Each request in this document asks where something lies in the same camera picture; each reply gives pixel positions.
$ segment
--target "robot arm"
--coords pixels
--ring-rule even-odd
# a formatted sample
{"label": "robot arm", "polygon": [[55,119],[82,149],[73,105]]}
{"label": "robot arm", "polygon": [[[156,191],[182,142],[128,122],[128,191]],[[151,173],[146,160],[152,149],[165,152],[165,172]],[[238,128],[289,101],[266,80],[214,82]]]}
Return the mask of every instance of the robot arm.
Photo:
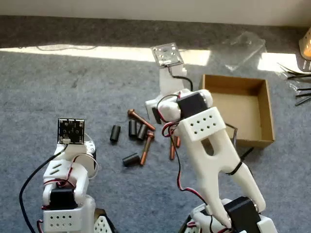
{"label": "robot arm", "polygon": [[[146,108],[150,120],[155,119],[159,124],[163,119],[176,123],[173,134],[179,136],[187,147],[198,177],[201,195],[208,204],[203,204],[199,209],[195,208],[191,218],[202,226],[204,233],[212,233],[213,228],[217,232],[221,231],[224,226],[243,233],[276,233],[272,220],[258,214],[265,209],[265,200],[249,168],[240,160],[232,145],[218,109],[212,107],[210,92],[189,91],[179,86],[180,80],[174,79],[172,72],[169,72],[173,69],[178,72],[183,65],[180,54],[178,51],[172,52],[171,47],[177,49],[175,43],[151,48],[160,67],[160,96],[147,101]],[[205,140],[209,140],[212,145],[213,155],[205,151],[202,144]],[[225,203],[224,200],[221,201],[219,172],[232,175],[246,197]]]}
{"label": "robot arm", "polygon": [[[256,216],[259,216],[257,213],[265,209],[265,201],[249,168],[240,160],[233,147],[218,109],[211,107],[211,103],[210,93],[207,90],[199,90],[181,94],[174,100],[165,100],[159,104],[158,109],[163,118],[173,122],[179,121],[173,133],[179,136],[187,147],[198,177],[201,195],[208,203],[205,207],[206,212],[214,216],[217,222],[231,229],[237,225],[235,222],[237,213],[233,209],[245,204],[247,211],[253,211],[253,220],[256,223]],[[202,144],[207,139],[214,149],[213,155],[208,154]],[[235,202],[224,206],[219,198],[219,172],[231,173],[235,182],[242,187],[247,199],[234,200]],[[203,221],[201,222],[203,225],[204,219],[205,223],[211,219],[209,216],[202,216],[201,213],[198,213],[196,218]]]}
{"label": "robot arm", "polygon": [[96,216],[95,200],[86,194],[89,179],[98,171],[96,149],[84,141],[84,120],[58,120],[58,144],[43,175],[43,224],[45,233],[116,232],[105,212]]}

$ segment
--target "cardboard box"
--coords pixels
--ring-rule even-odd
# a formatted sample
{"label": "cardboard box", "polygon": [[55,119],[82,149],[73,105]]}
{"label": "cardboard box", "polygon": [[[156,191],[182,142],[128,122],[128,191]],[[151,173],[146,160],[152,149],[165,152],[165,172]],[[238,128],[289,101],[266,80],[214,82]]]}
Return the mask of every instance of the cardboard box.
{"label": "cardboard box", "polygon": [[[238,128],[239,146],[264,148],[274,142],[268,81],[203,75],[202,88],[211,92],[224,121]],[[227,132],[232,138],[233,129]]]}

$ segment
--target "copper screw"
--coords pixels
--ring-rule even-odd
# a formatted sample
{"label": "copper screw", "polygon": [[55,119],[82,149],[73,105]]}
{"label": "copper screw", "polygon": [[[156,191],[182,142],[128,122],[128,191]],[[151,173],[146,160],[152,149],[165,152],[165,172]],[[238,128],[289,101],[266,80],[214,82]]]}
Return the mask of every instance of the copper screw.
{"label": "copper screw", "polygon": [[148,136],[147,141],[146,141],[146,144],[145,144],[145,147],[144,147],[144,150],[142,152],[141,159],[140,159],[140,165],[141,166],[143,166],[145,164],[151,141],[155,137],[154,132],[151,132],[151,131],[148,131],[147,136]]}
{"label": "copper screw", "polygon": [[175,147],[173,141],[171,140],[171,147],[170,147],[170,160],[174,160],[175,158]]}
{"label": "copper screw", "polygon": [[176,147],[177,147],[177,148],[180,148],[180,143],[181,143],[180,138],[177,137],[177,136],[175,136],[175,137],[174,137],[174,140],[175,140],[175,142],[176,142]]}
{"label": "copper screw", "polygon": [[129,110],[127,111],[127,114],[128,114],[129,116],[135,117],[135,118],[136,118],[137,120],[139,120],[141,123],[147,125],[148,128],[149,128],[150,130],[152,130],[152,131],[155,131],[155,130],[156,130],[156,128],[155,128],[152,124],[150,124],[150,123],[149,123],[148,121],[146,121],[144,118],[142,118],[141,116],[139,116],[139,115],[135,112],[135,110],[134,110],[133,108],[129,109]]}

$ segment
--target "white wall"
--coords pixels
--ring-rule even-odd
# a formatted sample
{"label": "white wall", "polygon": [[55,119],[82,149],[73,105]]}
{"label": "white wall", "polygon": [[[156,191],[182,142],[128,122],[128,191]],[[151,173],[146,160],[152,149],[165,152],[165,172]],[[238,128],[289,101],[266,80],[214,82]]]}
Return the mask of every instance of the white wall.
{"label": "white wall", "polygon": [[0,15],[311,26],[311,0],[0,0]]}

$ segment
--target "white plastic part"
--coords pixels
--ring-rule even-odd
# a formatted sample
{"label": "white plastic part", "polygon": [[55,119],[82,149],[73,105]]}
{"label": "white plastic part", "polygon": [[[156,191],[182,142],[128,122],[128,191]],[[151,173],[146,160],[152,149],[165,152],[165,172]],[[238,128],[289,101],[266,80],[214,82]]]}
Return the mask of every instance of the white plastic part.
{"label": "white plastic part", "polygon": [[277,233],[273,221],[265,216],[260,215],[261,221],[257,223],[261,233]]}
{"label": "white plastic part", "polygon": [[180,119],[180,109],[175,101],[160,103],[159,112],[166,121],[176,121]]}
{"label": "white plastic part", "polygon": [[[212,107],[180,121],[174,132],[187,147],[198,176],[201,194],[210,206],[210,214],[231,228],[227,212],[219,199],[218,173],[232,172],[240,158],[225,131],[225,123],[218,109]],[[202,140],[206,138],[214,149],[213,155],[207,154],[202,145]],[[265,201],[248,167],[243,163],[232,177],[244,194],[257,205],[258,211],[263,211]]]}
{"label": "white plastic part", "polygon": [[[175,94],[175,95],[178,95],[178,93],[181,93],[181,96],[187,94],[187,93],[191,93],[188,89],[181,89],[181,90],[178,90],[177,92],[172,92],[170,94]],[[147,113],[148,113],[148,117],[149,117],[149,120],[152,122],[152,123],[156,123],[156,118],[154,116],[154,113],[152,111],[152,108],[155,108],[157,106],[157,103],[164,97],[165,95],[162,95],[160,94],[158,97],[156,97],[155,99],[153,100],[148,100],[145,102],[145,105],[146,105],[146,109],[147,109]],[[163,102],[176,102],[176,97],[173,96],[173,97],[168,97],[166,100],[163,100]]]}
{"label": "white plastic part", "polygon": [[[68,171],[72,166],[69,181],[75,184],[74,199],[77,204],[82,204],[85,201],[86,191],[88,187],[87,170],[79,163],[72,163],[64,159],[50,161],[46,171],[43,175],[43,182],[53,179],[66,179]],[[50,204],[50,193],[55,187],[54,184],[46,185],[43,192],[44,205]]]}
{"label": "white plastic part", "polygon": [[213,106],[213,98],[211,93],[208,90],[201,89],[198,92],[200,92],[201,96],[204,98],[205,103],[207,104],[207,107],[210,108]]}
{"label": "white plastic part", "polygon": [[303,58],[311,60],[311,28],[299,41],[300,53]]}
{"label": "white plastic part", "polygon": [[200,233],[200,230],[201,230],[201,227],[193,227],[193,228],[187,227],[184,233]]}
{"label": "white plastic part", "polygon": [[45,233],[93,233],[95,201],[87,196],[81,207],[73,210],[46,210],[43,212]]}
{"label": "white plastic part", "polygon": [[[63,149],[64,149],[63,144],[57,144],[54,154],[60,152]],[[65,152],[57,156],[55,160],[65,159],[65,160],[72,161],[73,158],[77,156],[78,154],[93,153],[94,151],[95,151],[95,145],[93,142],[87,141],[84,143],[84,145],[69,144]],[[85,167],[90,177],[94,175],[95,169],[94,169],[94,161],[92,159],[88,158],[87,156],[80,156],[76,160],[76,162],[82,164]]]}
{"label": "white plastic part", "polygon": [[99,216],[94,224],[94,233],[112,233],[105,216]]}
{"label": "white plastic part", "polygon": [[[231,202],[231,200],[229,199],[223,199],[221,200],[222,204],[225,205],[229,202]],[[194,208],[191,213],[191,221],[194,221],[196,223],[197,226],[199,226],[200,228],[202,228],[202,233],[210,233],[209,231],[209,225],[210,225],[210,220],[211,218],[209,216],[206,216],[204,214],[201,213],[202,210],[204,210],[206,208],[205,204],[199,205],[196,208]],[[257,223],[258,228],[260,230],[260,233],[277,233],[277,230],[274,226],[273,221],[268,218],[265,217],[263,215],[259,215],[260,216],[260,222]],[[224,228],[224,226],[217,220],[217,219],[213,219],[213,223],[212,223],[212,230],[214,233],[222,230]],[[187,228],[185,231],[186,232],[192,232],[191,228]]]}
{"label": "white plastic part", "polygon": [[[170,67],[172,75],[174,76],[187,76],[187,70],[184,67],[184,64],[176,65]],[[183,80],[176,79],[171,76],[168,68],[160,68],[160,94],[166,96],[172,94],[179,90],[185,89]]]}

